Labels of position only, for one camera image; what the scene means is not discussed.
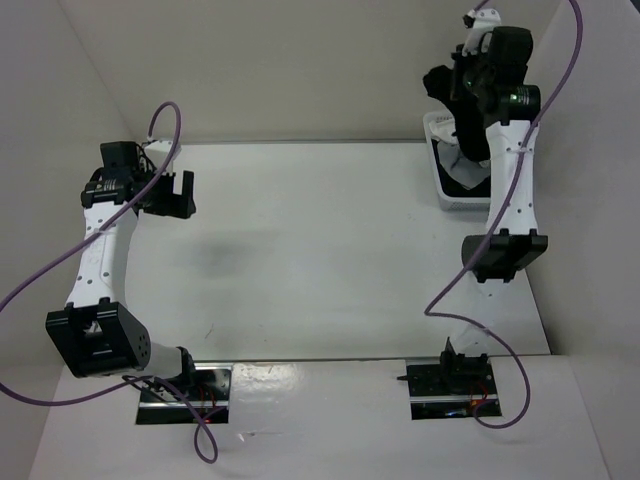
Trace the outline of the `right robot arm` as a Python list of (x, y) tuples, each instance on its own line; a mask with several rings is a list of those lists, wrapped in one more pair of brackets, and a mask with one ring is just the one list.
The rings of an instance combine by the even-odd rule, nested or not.
[(534, 210), (533, 160), (543, 112), (540, 88), (525, 81), (534, 47), (522, 27), (472, 20), (451, 67), (423, 79), (430, 96), (453, 116), (464, 158), (489, 172), (486, 232), (463, 240), (464, 269), (491, 292), (548, 248)]

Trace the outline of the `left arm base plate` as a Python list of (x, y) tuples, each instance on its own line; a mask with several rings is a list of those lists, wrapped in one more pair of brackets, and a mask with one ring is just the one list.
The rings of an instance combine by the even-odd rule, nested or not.
[[(207, 424), (227, 424), (232, 386), (231, 364), (195, 364), (193, 385), (181, 394)], [(181, 398), (166, 387), (147, 382), (139, 387), (137, 425), (195, 424), (196, 419)]]

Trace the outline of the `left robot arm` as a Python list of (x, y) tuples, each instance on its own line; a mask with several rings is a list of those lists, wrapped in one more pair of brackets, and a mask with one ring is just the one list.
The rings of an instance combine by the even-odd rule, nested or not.
[(193, 172), (184, 173), (176, 192), (172, 169), (151, 160), (179, 151), (178, 143), (163, 140), (144, 146), (101, 144), (103, 165), (81, 193), (89, 244), (64, 308), (48, 313), (45, 328), (75, 377), (143, 372), (163, 378), (165, 390), (183, 400), (199, 385), (192, 356), (184, 347), (153, 342), (125, 299), (129, 248), (140, 213), (186, 220), (196, 211)]

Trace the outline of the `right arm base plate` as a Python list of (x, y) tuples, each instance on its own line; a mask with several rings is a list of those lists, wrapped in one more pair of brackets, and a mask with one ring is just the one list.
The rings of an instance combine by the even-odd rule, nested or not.
[(500, 400), (490, 363), (479, 368), (446, 369), (439, 362), (408, 362), (397, 377), (408, 390), (413, 420), (500, 417)]

